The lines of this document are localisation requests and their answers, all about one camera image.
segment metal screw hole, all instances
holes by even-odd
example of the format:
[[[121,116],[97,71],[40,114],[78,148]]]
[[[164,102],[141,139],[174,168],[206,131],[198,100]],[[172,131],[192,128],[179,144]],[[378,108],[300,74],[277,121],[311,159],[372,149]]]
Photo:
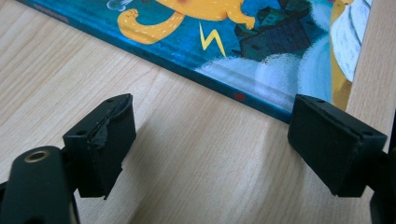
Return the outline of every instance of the metal screw hole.
[[[47,150],[32,152],[25,157],[26,162],[37,162],[46,159],[50,153]]]

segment black clamp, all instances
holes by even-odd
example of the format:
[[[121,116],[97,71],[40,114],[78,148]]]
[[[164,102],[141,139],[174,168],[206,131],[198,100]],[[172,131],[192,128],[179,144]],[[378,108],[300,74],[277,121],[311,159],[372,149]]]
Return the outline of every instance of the black clamp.
[[[105,198],[136,138],[132,95],[110,98],[64,135],[65,147],[38,147],[12,164],[0,185],[1,223],[79,223],[73,192]]]
[[[373,223],[395,223],[396,148],[382,151],[384,134],[323,100],[297,95],[288,138],[333,195],[360,197],[369,186]]]

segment wood grain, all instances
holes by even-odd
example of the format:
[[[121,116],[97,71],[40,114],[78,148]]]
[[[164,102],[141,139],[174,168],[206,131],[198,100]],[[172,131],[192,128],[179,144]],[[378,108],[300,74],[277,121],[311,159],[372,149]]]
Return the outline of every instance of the wood grain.
[[[373,5],[347,111],[389,133],[396,2]],[[130,92],[138,137],[82,223],[369,223],[371,191],[333,197],[288,125],[11,0],[0,1],[0,181],[104,99]]]

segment dark house illustration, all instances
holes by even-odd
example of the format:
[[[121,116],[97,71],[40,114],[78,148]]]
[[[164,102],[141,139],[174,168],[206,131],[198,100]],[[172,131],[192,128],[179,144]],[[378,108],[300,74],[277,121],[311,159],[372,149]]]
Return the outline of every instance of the dark house illustration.
[[[241,56],[261,62],[267,56],[295,53],[311,46],[311,42],[298,20],[283,23],[240,41]]]
[[[303,11],[310,7],[311,4],[307,1],[290,0],[286,9],[292,11]]]
[[[289,0],[277,0],[282,8],[285,8],[288,5]]]
[[[257,13],[260,26],[275,26],[288,16],[286,12],[271,7],[266,7]]]

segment book cover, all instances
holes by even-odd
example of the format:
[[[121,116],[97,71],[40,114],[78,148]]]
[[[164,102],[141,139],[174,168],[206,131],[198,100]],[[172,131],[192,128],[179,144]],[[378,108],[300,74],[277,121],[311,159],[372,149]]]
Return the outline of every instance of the book cover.
[[[296,93],[345,108],[371,0],[18,0],[288,122]]]

